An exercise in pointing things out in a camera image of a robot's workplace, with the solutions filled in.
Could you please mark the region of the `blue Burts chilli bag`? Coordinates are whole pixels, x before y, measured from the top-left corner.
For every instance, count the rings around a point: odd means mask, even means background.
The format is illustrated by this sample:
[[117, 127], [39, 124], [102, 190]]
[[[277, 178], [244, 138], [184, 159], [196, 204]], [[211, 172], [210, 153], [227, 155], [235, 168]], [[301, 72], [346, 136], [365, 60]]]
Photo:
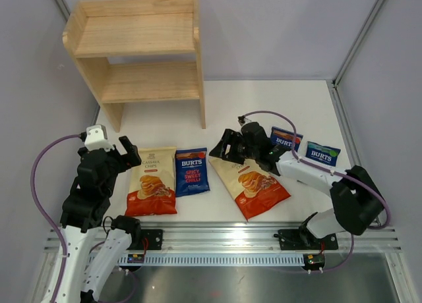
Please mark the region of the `blue Burts chilli bag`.
[[207, 148], [175, 152], [175, 196], [177, 198], [210, 190], [206, 154]]

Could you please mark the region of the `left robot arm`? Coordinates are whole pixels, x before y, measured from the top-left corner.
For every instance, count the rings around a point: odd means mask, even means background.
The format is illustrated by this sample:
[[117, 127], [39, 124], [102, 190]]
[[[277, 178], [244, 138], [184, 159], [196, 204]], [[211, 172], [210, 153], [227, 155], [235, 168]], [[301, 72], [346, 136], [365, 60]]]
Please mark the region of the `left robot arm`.
[[120, 215], [94, 260], [88, 261], [118, 175], [139, 166], [141, 158], [126, 136], [119, 138], [124, 154], [94, 131], [86, 132], [83, 140], [76, 177], [62, 206], [60, 254], [44, 302], [97, 302], [123, 252], [142, 242], [140, 222]]

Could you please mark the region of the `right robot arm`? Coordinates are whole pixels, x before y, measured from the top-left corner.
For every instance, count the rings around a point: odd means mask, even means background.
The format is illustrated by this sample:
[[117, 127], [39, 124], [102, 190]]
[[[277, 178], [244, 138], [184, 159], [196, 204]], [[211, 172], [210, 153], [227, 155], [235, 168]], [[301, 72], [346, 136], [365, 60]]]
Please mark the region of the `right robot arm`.
[[332, 208], [308, 216], [297, 229], [296, 244], [314, 248], [331, 234], [360, 236], [387, 205], [368, 172], [355, 165], [329, 169], [298, 156], [293, 146], [273, 144], [257, 122], [240, 118], [241, 130], [225, 129], [210, 156], [243, 164], [254, 161], [263, 171], [298, 180], [330, 197]]

